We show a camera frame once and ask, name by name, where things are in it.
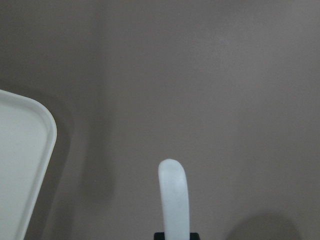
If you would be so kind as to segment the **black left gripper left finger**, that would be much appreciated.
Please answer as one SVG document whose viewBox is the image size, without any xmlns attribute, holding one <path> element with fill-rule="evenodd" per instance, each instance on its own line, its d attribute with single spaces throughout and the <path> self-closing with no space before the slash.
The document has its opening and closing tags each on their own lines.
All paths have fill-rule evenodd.
<svg viewBox="0 0 320 240">
<path fill-rule="evenodd" d="M 153 234 L 153 240 L 165 240 L 165 233 L 164 232 L 155 232 Z"/>
</svg>

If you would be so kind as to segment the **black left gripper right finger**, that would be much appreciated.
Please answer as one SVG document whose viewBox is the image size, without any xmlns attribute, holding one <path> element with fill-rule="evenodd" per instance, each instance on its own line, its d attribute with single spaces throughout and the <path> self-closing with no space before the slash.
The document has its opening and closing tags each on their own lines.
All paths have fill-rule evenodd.
<svg viewBox="0 0 320 240">
<path fill-rule="evenodd" d="M 191 232 L 189 234 L 189 239 L 190 240 L 200 240 L 200 235 L 197 232 Z"/>
</svg>

